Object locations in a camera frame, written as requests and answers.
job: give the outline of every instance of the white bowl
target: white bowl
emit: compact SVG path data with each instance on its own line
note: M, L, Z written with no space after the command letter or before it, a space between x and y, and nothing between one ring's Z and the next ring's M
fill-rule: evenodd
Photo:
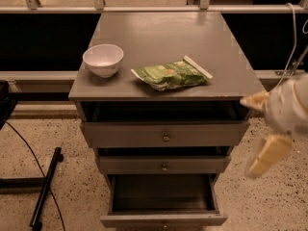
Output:
M121 68L123 50L113 44L99 44L89 48L83 55L83 60L92 73L108 78Z

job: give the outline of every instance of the drawer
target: drawer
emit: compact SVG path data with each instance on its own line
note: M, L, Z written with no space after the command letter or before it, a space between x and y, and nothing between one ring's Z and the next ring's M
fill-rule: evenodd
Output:
M96 162L103 174L221 173L230 163L230 157L105 156L97 158Z
M92 148L233 146L241 141L248 122L85 122L81 128Z
M114 175L105 227L222 225L210 174Z

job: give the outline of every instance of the metal stand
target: metal stand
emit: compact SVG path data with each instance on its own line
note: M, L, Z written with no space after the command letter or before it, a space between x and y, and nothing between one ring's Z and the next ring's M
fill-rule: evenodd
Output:
M50 183L54 175L57 162L64 159L61 154L61 148L55 149L46 177L41 178L20 178L20 179L0 179L0 193L33 193L40 189L36 209L32 215L30 226L33 231L39 231L42 223L39 217L48 194Z

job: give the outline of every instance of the open drawer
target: open drawer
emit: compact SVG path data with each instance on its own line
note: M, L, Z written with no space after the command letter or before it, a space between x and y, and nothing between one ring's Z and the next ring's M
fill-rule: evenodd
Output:
M105 227L222 225L210 174L114 175Z

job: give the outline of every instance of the green package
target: green package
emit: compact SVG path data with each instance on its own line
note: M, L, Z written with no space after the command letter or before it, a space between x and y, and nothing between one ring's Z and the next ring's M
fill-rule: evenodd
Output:
M213 78L188 56L183 61L140 67L132 72L155 90L203 85Z

